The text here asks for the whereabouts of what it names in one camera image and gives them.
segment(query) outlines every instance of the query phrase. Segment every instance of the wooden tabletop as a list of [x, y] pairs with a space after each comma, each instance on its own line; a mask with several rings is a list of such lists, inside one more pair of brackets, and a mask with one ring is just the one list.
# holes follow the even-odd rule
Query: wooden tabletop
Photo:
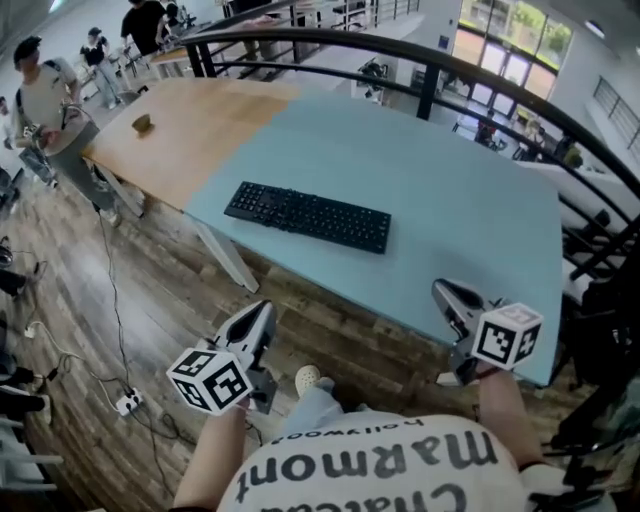
[[[182, 211], [211, 174], [298, 95], [284, 84], [170, 78], [122, 111], [83, 156]], [[143, 114], [154, 127], [139, 136], [131, 123]]]
[[164, 62], [173, 62], [174, 60], [180, 59], [188, 59], [189, 54], [187, 53], [187, 49], [175, 48], [167, 53], [162, 53], [160, 55], [156, 55], [153, 59], [151, 59], [151, 64], [162, 64]]

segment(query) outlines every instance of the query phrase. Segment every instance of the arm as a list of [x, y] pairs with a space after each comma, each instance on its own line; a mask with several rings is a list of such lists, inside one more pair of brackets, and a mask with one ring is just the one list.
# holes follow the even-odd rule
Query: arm
[[178, 487], [174, 507], [218, 507], [242, 464], [245, 416], [244, 409], [234, 407], [223, 416], [207, 420]]
[[[479, 365], [482, 372], [484, 365]], [[499, 371], [480, 380], [480, 423], [511, 452], [516, 465], [544, 462], [542, 447], [513, 375]]]

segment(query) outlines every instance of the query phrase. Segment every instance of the white table leg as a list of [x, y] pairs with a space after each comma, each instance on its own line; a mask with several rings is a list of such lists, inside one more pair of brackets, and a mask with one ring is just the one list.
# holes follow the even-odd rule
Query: white table leg
[[124, 201], [124, 204], [126, 204], [131, 209], [136, 217], [142, 217], [142, 215], [144, 214], [144, 210], [142, 209], [142, 207], [136, 202], [133, 197], [131, 197], [131, 194], [127, 192], [127, 190], [120, 184], [116, 177], [111, 174], [111, 171], [109, 171], [109, 169], [106, 169], [105, 167], [102, 167], [101, 165], [95, 164], [91, 161], [87, 161], [87, 164], [89, 165], [89, 167], [91, 167], [91, 165], [95, 165], [104, 176], [104, 179], [107, 180], [107, 183], [109, 183], [109, 185], [113, 187], [113, 189], [116, 191], [116, 194], [118, 194]]
[[242, 257], [226, 236], [206, 224], [193, 219], [198, 235], [204, 245], [213, 253], [231, 278], [240, 286], [244, 286], [252, 293], [256, 293], [260, 285], [249, 268], [242, 261]]

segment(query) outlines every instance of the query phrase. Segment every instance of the cable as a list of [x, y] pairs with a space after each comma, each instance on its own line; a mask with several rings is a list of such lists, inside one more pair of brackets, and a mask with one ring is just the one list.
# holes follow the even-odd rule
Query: cable
[[144, 409], [141, 409], [142, 412], [145, 413], [145, 415], [147, 416], [147, 419], [149, 420], [149, 425], [145, 425], [144, 423], [142, 423], [140, 421], [140, 419], [135, 415], [134, 411], [131, 411], [131, 416], [133, 416], [133, 418], [140, 423], [140, 425], [142, 425], [143, 427], [145, 427], [146, 429], [149, 430], [149, 434], [151, 435], [151, 447], [153, 448], [153, 460], [156, 463], [156, 466], [158, 468], [158, 471], [160, 472], [160, 477], [162, 478], [162, 486], [164, 487], [165, 491], [167, 491], [169, 493], [169, 496], [175, 496], [173, 494], [173, 492], [171, 491], [171, 489], [169, 488], [169, 484], [167, 483], [167, 476], [164, 473], [164, 470], [162, 469], [162, 466], [160, 465], [160, 460], [158, 460], [158, 447], [156, 446], [156, 434], [157, 432], [153, 429], [153, 423], [151, 421], [151, 415]]
[[118, 288], [116, 287], [115, 277], [113, 275], [113, 259], [111, 258], [111, 251], [109, 251], [109, 245], [107, 244], [107, 233], [104, 230], [104, 224], [102, 223], [102, 217], [100, 217], [100, 229], [102, 230], [102, 240], [104, 241], [104, 250], [109, 258], [109, 281], [111, 281], [111, 287], [113, 288], [113, 310], [116, 313], [116, 319], [118, 320], [118, 346], [120, 348], [120, 355], [122, 356], [122, 364], [124, 366], [124, 381], [127, 383], [128, 391], [133, 388], [129, 383], [129, 364], [127, 363], [127, 355], [124, 351], [124, 328], [122, 327], [122, 320], [120, 319], [120, 312], [118, 311]]
[[111, 401], [111, 397], [109, 396], [109, 393], [107, 392], [107, 388], [105, 388], [104, 383], [105, 382], [120, 382], [122, 384], [122, 379], [119, 377], [113, 377], [111, 379], [103, 379], [102, 377], [98, 376], [93, 369], [91, 368], [91, 366], [89, 365], [89, 362], [79, 356], [78, 354], [74, 354], [73, 352], [69, 352], [68, 350], [64, 350], [60, 345], [58, 345], [58, 343], [56, 342], [55, 338], [53, 337], [53, 334], [51, 334], [51, 331], [49, 331], [49, 329], [47, 328], [47, 326], [42, 323], [40, 320], [36, 320], [35, 322], [32, 322], [27, 329], [31, 329], [34, 328], [35, 326], [41, 326], [44, 329], [44, 332], [46, 333], [47, 337], [49, 338], [49, 341], [53, 344], [53, 346], [56, 348], [56, 350], [58, 350], [58, 352], [60, 352], [60, 359], [58, 359], [58, 364], [56, 365], [56, 367], [51, 370], [51, 372], [49, 372], [49, 374], [46, 377], [46, 380], [53, 380], [56, 375], [58, 373], [61, 374], [65, 374], [65, 373], [69, 373], [71, 372], [71, 366], [70, 366], [70, 361], [71, 359], [78, 359], [79, 361], [82, 361], [86, 367], [87, 367], [87, 371], [89, 372], [89, 375], [91, 375], [91, 377], [93, 377], [94, 379], [96, 379], [98, 381], [98, 384], [100, 384], [100, 387], [102, 388], [102, 391], [104, 392], [104, 396], [107, 398], [107, 402], [109, 402], [109, 405], [111, 406], [111, 408], [118, 412], [118, 409], [116, 408], [115, 405], [113, 405], [113, 402]]

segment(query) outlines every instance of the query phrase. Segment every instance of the power strip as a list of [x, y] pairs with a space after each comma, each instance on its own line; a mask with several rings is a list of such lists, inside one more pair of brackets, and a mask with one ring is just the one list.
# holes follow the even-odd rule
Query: power strip
[[125, 393], [125, 395], [116, 402], [116, 409], [120, 413], [120, 416], [128, 416], [132, 411], [135, 411], [142, 404], [143, 399], [140, 391], [137, 388], [133, 388], [131, 393]]

